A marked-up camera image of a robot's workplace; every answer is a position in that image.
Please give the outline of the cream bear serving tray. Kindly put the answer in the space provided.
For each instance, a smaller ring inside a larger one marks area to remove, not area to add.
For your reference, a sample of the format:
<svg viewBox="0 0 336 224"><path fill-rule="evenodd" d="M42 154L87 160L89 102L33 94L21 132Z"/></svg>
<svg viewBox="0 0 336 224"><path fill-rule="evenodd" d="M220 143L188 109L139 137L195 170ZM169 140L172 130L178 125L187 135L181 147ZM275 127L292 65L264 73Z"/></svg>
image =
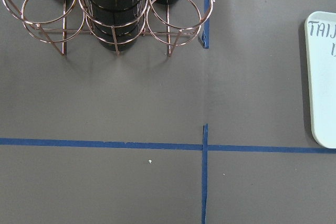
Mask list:
<svg viewBox="0 0 336 224"><path fill-rule="evenodd" d="M312 135L335 149L335 13L315 11L304 26Z"/></svg>

